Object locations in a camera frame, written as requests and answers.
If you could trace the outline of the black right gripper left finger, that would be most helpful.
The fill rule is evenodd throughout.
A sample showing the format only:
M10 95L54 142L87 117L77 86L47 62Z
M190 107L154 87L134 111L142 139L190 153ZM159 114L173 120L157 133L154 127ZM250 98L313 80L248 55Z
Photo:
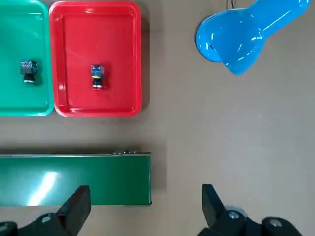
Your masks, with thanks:
M76 236L91 212L88 185L79 186L55 213L44 214L30 224L18 228L13 221L0 223L2 236Z

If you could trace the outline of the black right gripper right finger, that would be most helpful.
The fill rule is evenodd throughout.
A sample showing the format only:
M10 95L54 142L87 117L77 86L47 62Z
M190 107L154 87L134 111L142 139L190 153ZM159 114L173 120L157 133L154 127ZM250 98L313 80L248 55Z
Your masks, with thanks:
M234 209L227 209L213 185L202 185L202 211L208 227L198 236L301 236L289 221L266 217L256 223Z

